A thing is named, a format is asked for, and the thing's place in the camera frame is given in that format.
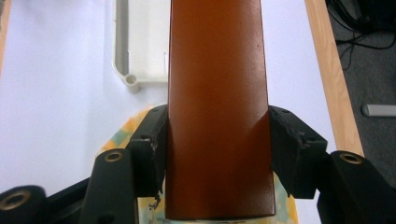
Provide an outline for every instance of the brass insert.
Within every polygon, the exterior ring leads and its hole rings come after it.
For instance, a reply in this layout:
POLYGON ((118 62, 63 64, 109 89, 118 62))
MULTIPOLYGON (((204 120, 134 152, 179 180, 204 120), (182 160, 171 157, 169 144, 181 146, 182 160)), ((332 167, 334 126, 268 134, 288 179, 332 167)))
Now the brass insert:
POLYGON ((105 161, 119 161, 122 159, 122 153, 115 151, 110 152, 105 156, 105 161))
POLYGON ((0 202, 0 210, 8 211, 26 203, 31 196, 29 190, 21 189, 10 195, 0 202))
POLYGON ((340 157, 341 157, 341 159, 343 159, 344 161, 347 161, 349 163, 357 164, 357 165, 361 164, 361 158, 359 158, 355 155, 352 155, 349 153, 342 153, 340 155, 340 157))

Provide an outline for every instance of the patterned cloth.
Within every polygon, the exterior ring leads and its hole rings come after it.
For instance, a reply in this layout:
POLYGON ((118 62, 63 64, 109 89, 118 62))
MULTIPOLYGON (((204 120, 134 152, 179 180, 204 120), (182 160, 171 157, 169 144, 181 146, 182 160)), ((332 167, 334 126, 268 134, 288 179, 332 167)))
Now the patterned cloth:
MULTIPOLYGON (((129 142, 134 131, 137 129, 143 118, 149 112, 150 107, 139 112, 137 115, 131 117, 121 129, 114 134, 114 136, 102 147, 99 153, 112 148, 125 148, 129 142)), ((274 184, 275 184, 275 197, 276 197, 276 215, 274 217, 260 218, 245 221, 246 224, 293 224, 298 223, 297 212, 295 208, 294 199, 288 194, 283 188, 279 181, 279 178, 274 173, 274 184)), ((164 195, 161 195, 161 202, 159 206, 154 210, 149 207, 150 204, 154 204, 154 198, 139 198, 139 220, 142 224, 163 224, 163 223, 175 223, 183 224, 188 222, 170 221, 165 219, 164 214, 164 195)))

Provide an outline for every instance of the wooden table edge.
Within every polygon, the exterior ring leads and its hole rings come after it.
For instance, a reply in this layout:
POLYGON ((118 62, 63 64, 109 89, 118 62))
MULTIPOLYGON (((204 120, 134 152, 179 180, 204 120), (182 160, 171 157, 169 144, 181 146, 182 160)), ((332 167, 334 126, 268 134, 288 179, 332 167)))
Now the wooden table edge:
POLYGON ((1 16, 1 31, 0 31, 0 76, 3 67, 4 51, 6 48, 7 28, 9 20, 9 11, 11 8, 11 0, 4 1, 3 15, 1 16))
POLYGON ((305 0, 337 150, 364 156, 324 0, 305 0))

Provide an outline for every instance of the wooden plank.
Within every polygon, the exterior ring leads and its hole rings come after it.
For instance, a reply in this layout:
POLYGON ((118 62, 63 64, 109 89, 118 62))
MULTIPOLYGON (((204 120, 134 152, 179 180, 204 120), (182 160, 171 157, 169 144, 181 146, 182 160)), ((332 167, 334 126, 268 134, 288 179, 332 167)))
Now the wooden plank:
POLYGON ((172 1, 166 217, 275 213, 261 1, 172 1))
POLYGON ((364 156, 324 0, 305 0, 338 150, 364 156))
POLYGON ((11 9, 11 0, 4 1, 3 12, 1 15, 0 29, 0 75, 3 67, 4 51, 6 48, 6 37, 9 20, 9 10, 11 9))

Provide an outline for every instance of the floor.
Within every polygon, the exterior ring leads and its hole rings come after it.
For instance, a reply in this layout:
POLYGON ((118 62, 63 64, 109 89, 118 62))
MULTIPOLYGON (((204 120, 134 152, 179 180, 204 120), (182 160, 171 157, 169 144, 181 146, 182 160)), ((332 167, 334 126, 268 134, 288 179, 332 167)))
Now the floor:
MULTIPOLYGON (((332 17, 331 22, 335 39, 353 38, 353 32, 332 17)), ((395 35, 373 34, 361 43, 387 46, 395 35)), ((338 52, 365 157, 396 189, 396 118, 367 118, 361 113, 364 104, 396 105, 396 45, 383 50, 356 46, 351 54, 348 50, 343 55, 348 47, 350 45, 339 46, 338 52)))

